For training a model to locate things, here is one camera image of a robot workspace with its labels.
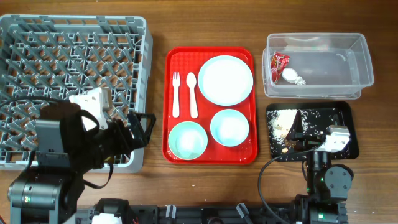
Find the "small light blue bowl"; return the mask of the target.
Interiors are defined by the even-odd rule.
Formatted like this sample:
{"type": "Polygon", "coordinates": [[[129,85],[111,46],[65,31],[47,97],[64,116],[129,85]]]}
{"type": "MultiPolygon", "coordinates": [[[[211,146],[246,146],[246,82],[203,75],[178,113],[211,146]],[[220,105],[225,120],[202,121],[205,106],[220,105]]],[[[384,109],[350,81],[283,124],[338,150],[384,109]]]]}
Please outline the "small light blue bowl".
{"type": "Polygon", "coordinates": [[[249,122],[238,110],[221,110],[212,118],[210,132],[218,144],[235,147],[246,140],[249,134],[249,122]]]}

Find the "food scraps with rice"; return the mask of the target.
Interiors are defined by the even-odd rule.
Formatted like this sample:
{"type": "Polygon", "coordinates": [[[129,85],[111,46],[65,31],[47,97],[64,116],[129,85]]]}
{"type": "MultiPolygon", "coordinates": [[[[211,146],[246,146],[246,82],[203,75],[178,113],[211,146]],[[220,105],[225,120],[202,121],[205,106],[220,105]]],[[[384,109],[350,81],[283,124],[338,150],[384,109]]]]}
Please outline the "food scraps with rice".
{"type": "Polygon", "coordinates": [[[277,108],[266,111],[270,152],[281,161],[301,161],[308,150],[347,159],[355,145],[349,113],[331,108],[277,108]]]}

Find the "red snack wrapper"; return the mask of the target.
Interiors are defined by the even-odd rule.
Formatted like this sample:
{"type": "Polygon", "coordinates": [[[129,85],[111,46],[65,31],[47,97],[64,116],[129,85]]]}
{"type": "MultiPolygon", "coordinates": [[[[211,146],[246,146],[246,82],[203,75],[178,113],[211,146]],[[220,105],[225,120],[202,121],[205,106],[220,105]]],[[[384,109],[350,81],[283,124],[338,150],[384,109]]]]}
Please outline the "red snack wrapper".
{"type": "Polygon", "coordinates": [[[290,56],[275,52],[271,60],[272,81],[277,83],[280,79],[284,68],[289,64],[290,56]]]}

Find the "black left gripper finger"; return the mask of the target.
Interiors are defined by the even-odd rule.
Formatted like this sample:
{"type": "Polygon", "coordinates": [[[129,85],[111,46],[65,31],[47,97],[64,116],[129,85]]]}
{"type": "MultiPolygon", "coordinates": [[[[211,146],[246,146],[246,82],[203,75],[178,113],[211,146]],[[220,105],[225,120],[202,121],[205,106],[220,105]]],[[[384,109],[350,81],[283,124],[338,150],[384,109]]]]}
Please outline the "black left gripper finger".
{"type": "Polygon", "coordinates": [[[142,113],[130,112],[127,114],[128,121],[130,122],[130,131],[133,136],[133,146],[144,146],[144,131],[141,125],[142,113]]]}
{"type": "Polygon", "coordinates": [[[148,114],[148,113],[137,113],[136,114],[139,122],[141,122],[142,119],[144,119],[146,121],[146,125],[143,128],[142,124],[139,125],[139,131],[140,131],[140,137],[139,139],[142,142],[143,146],[146,146],[149,144],[150,142],[150,138],[152,135],[152,131],[153,128],[155,126],[155,122],[156,122],[156,116],[155,114],[148,114]]]}

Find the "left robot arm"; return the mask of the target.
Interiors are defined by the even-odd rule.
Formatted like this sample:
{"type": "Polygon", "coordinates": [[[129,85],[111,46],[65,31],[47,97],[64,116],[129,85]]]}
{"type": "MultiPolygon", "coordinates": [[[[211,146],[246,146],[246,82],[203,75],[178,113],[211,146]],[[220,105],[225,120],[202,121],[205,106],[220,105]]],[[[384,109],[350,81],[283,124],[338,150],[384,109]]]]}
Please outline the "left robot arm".
{"type": "Polygon", "coordinates": [[[114,119],[101,129],[99,121],[78,104],[43,107],[35,122],[38,148],[30,157],[38,164],[28,164],[7,193],[11,223],[67,221],[85,187],[99,188],[83,178],[88,171],[149,144],[155,115],[131,112],[127,118],[129,126],[114,119]]]}

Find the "white tissue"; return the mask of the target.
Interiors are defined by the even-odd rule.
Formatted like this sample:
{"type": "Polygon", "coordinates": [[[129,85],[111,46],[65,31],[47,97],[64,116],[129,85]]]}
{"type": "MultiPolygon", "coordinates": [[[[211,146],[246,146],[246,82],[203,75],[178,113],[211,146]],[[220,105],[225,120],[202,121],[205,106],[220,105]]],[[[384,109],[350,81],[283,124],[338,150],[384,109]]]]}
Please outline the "white tissue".
{"type": "Polygon", "coordinates": [[[284,80],[294,85],[307,84],[306,81],[292,68],[285,68],[282,72],[282,77],[284,80]]]}

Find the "mint green bowl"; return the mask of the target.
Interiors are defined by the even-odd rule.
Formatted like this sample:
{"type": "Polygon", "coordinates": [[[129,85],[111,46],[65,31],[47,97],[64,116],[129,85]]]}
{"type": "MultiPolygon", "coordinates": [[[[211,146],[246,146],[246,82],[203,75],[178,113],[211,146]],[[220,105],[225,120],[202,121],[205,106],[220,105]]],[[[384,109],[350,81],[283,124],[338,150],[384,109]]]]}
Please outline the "mint green bowl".
{"type": "Polygon", "coordinates": [[[206,151],[208,135],[198,123],[184,121],[171,129],[167,144],[175,157],[190,161],[206,151]]]}

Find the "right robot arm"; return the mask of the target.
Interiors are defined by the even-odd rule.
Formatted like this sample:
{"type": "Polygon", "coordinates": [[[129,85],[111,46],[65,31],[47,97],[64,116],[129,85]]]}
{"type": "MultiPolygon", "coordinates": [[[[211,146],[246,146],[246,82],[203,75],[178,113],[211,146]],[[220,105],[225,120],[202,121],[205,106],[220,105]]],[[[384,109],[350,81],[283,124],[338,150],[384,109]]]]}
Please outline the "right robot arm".
{"type": "Polygon", "coordinates": [[[305,155],[307,194],[298,194],[290,206],[293,223],[347,223],[345,201],[354,178],[353,171],[331,163],[331,156],[350,142],[346,126],[331,125],[319,136],[304,133],[298,111],[286,140],[295,142],[295,152],[305,155]]]}

